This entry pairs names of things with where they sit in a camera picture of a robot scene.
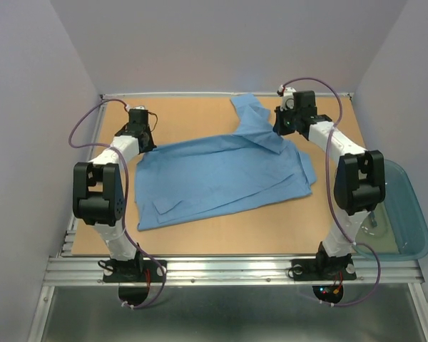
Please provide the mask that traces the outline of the blue long sleeve shirt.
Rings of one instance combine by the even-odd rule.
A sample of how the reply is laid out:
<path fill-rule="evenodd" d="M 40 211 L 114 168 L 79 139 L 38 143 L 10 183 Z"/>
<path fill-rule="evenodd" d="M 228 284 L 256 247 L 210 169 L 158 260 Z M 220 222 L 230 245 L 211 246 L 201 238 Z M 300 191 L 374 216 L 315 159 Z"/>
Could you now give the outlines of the blue long sleeve shirt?
<path fill-rule="evenodd" d="M 231 134 L 162 145 L 136 166 L 138 230 L 218 217 L 312 194 L 308 154 L 277 135 L 252 94 L 231 98 Z"/>

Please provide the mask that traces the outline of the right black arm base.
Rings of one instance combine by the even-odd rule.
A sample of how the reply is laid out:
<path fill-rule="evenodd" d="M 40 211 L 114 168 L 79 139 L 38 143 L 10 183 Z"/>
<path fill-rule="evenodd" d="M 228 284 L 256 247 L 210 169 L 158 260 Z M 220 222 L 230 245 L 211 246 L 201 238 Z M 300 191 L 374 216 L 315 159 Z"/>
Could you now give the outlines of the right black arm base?
<path fill-rule="evenodd" d="M 325 303 L 338 304 L 344 296 L 344 282 L 357 279 L 350 255 L 314 259 L 293 259 L 287 275 L 294 281 L 311 282 L 315 297 Z"/>

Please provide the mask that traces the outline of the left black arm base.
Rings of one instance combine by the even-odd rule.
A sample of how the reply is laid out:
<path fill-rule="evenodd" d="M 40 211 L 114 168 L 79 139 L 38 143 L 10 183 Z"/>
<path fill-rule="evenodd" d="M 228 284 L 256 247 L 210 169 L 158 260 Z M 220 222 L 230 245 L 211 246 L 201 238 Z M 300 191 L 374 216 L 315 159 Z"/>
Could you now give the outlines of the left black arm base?
<path fill-rule="evenodd" d="M 165 260 L 117 261 L 100 260 L 97 265 L 103 271 L 102 282 L 118 284 L 118 299 L 122 307 L 131 310 L 144 309 L 161 296 L 166 282 Z"/>

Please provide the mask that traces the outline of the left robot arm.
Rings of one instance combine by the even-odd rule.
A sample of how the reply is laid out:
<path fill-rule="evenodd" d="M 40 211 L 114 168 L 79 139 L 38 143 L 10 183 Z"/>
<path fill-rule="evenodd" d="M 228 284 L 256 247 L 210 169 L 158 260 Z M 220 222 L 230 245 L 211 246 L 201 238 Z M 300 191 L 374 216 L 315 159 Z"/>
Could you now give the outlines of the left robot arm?
<path fill-rule="evenodd" d="M 109 259 L 100 261 L 104 278 L 112 282 L 150 278 L 139 244 L 125 226 L 129 189 L 128 163 L 156 145 L 149 125 L 151 113 L 143 106 L 125 107 L 128 122 L 97 157 L 73 167 L 73 215 L 92 226 L 108 248 Z"/>

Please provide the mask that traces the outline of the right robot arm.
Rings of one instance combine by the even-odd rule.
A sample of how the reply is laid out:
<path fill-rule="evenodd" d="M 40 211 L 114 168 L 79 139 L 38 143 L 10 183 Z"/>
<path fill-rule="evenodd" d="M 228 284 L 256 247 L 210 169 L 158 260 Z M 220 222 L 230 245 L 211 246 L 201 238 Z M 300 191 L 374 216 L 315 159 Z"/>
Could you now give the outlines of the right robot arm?
<path fill-rule="evenodd" d="M 278 135 L 299 133 L 325 152 L 326 170 L 336 166 L 335 176 L 326 175 L 327 199 L 334 226 L 312 259 L 294 259 L 290 275 L 296 281 L 331 280 L 336 276 L 355 279 L 352 250 L 367 215 L 384 201 L 384 156 L 350 140 L 327 115 L 317 111 L 315 93 L 281 87 L 273 130 Z"/>

